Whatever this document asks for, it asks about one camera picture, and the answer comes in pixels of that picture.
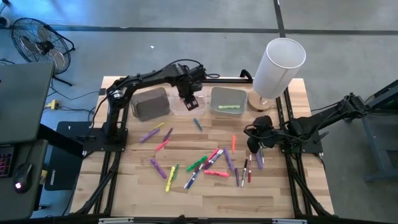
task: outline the white lamp shade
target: white lamp shade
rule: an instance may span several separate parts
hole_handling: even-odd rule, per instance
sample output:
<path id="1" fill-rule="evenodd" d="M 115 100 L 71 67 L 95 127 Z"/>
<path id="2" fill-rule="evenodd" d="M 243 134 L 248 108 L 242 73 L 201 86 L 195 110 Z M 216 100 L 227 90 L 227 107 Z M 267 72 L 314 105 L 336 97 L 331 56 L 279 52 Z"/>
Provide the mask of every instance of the white lamp shade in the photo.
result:
<path id="1" fill-rule="evenodd" d="M 304 48 L 288 38 L 268 43 L 253 80 L 254 91 L 267 99 L 275 99 L 287 88 L 305 62 Z"/>

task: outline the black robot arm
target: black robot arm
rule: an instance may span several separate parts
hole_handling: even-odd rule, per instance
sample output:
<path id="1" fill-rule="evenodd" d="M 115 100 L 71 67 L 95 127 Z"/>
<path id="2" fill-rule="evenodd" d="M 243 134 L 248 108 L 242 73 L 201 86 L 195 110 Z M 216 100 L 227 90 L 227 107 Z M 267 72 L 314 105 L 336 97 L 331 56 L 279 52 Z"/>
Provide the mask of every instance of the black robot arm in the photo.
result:
<path id="1" fill-rule="evenodd" d="M 362 118 L 367 115 L 370 107 L 360 96 L 350 93 L 341 101 L 333 104 L 310 117 L 300 117 L 279 125 L 274 129 L 269 116 L 256 118 L 253 124 L 246 126 L 244 132 L 250 137 L 248 146 L 252 153 L 259 150 L 259 143 L 265 147 L 275 144 L 286 144 L 292 147 L 314 141 L 314 133 L 341 120 Z"/>
<path id="2" fill-rule="evenodd" d="M 203 65 L 190 70 L 186 65 L 175 63 L 159 71 L 116 80 L 106 90 L 109 108 L 106 122 L 102 127 L 106 142 L 112 144 L 121 140 L 118 128 L 119 112 L 130 102 L 136 90 L 169 83 L 171 86 L 177 86 L 178 94 L 183 98 L 185 106 L 188 110 L 193 110 L 199 106 L 193 93 L 202 89 L 201 81 L 204 79 L 206 79 L 206 73 Z"/>

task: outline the gray floor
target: gray floor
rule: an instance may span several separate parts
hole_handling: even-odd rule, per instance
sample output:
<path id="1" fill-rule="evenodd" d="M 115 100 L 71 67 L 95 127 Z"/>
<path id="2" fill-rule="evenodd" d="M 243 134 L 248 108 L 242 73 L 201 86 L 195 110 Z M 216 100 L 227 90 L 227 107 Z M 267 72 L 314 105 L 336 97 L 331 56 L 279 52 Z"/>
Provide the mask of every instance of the gray floor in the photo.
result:
<path id="1" fill-rule="evenodd" d="M 118 27 L 277 27 L 271 0 L 107 0 L 15 1 L 3 15 L 34 17 L 49 24 Z M 287 29 L 396 30 L 393 0 L 280 0 Z M 267 43 L 277 34 L 62 32 L 74 41 L 72 64 L 61 75 L 75 84 L 55 83 L 69 97 L 97 90 L 105 75 L 130 75 L 160 68 L 177 58 L 194 58 L 209 72 L 236 77 L 242 68 L 255 73 Z M 305 79 L 312 108 L 341 100 L 354 92 L 367 98 L 397 78 L 398 36 L 288 35 L 307 51 L 298 77 Z M 0 30 L 0 58 L 23 63 L 7 30 Z M 91 109 L 96 95 L 66 100 L 69 107 Z M 56 128 L 59 121 L 83 121 L 86 113 L 46 111 L 42 122 Z M 345 218 L 398 222 L 398 182 L 364 183 L 377 171 L 360 121 L 327 128 L 322 141 L 326 175 L 335 213 Z M 70 192 L 44 192 L 48 210 L 34 217 L 59 215 Z"/>

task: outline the wooden table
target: wooden table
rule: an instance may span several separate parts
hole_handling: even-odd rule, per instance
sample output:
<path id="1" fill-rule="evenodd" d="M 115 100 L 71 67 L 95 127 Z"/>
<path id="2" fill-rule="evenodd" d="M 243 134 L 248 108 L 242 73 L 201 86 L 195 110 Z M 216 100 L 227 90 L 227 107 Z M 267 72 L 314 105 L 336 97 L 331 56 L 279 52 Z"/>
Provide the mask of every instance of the wooden table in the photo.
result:
<path id="1" fill-rule="evenodd" d="M 117 78 L 119 77 L 104 77 L 102 88 L 109 87 Z M 161 86 L 167 91 L 172 89 L 169 85 Z M 251 91 L 252 88 L 249 84 L 204 84 L 208 103 L 214 86 L 245 91 Z M 294 116 L 310 116 L 303 79 L 293 79 L 289 90 Z M 108 104 L 105 101 L 96 116 L 96 127 L 100 127 L 105 121 L 107 109 Z M 215 177 L 201 173 L 189 190 L 183 188 L 192 174 L 192 172 L 186 172 L 185 168 L 202 156 L 209 156 L 216 147 L 226 146 L 231 149 L 232 134 L 235 134 L 237 138 L 236 152 L 232 154 L 231 150 L 229 151 L 234 166 L 239 168 L 241 178 L 244 160 L 250 153 L 246 145 L 248 137 L 243 133 L 243 128 L 263 114 L 268 114 L 272 118 L 274 126 L 278 125 L 276 105 L 265 113 L 258 113 L 247 108 L 241 118 L 215 116 L 207 107 L 204 114 L 196 116 L 203 127 L 201 133 L 193 123 L 193 116 L 175 116 L 170 113 L 167 116 L 140 122 L 129 111 L 127 119 L 129 139 L 126 151 L 121 157 L 112 216 L 177 217 L 184 214 L 186 217 L 212 218 L 293 217 L 285 159 L 278 147 L 266 149 L 266 163 L 263 170 L 257 168 L 256 160 L 253 158 L 252 182 L 246 181 L 244 187 L 236 186 L 235 176 L 227 169 L 226 159 L 222 155 L 211 170 L 229 172 L 232 174 L 230 177 Z M 138 143 L 140 137 L 161 122 L 165 122 L 165 125 L 161 127 L 159 134 L 144 144 Z M 162 142 L 170 128 L 174 128 L 170 142 L 165 149 L 155 153 L 154 148 Z M 103 152 L 95 152 L 83 161 L 71 212 L 81 208 L 97 187 L 103 157 Z M 154 169 L 149 161 L 151 158 L 156 158 L 167 175 L 172 166 L 180 164 L 177 180 L 172 183 L 169 193 L 165 193 L 167 180 L 161 178 Z M 319 158 L 304 154 L 303 164 L 309 189 L 325 209 L 333 213 L 325 172 Z M 300 208 L 304 211 L 300 190 L 298 194 Z"/>

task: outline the keyboard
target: keyboard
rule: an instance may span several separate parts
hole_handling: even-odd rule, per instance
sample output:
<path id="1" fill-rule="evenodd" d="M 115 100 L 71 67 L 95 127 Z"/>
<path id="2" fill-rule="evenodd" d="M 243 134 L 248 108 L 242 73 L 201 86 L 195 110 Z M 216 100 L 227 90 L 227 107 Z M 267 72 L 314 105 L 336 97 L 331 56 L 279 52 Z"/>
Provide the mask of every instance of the keyboard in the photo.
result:
<path id="1" fill-rule="evenodd" d="M 0 178 L 10 177 L 14 158 L 14 146 L 0 146 Z"/>

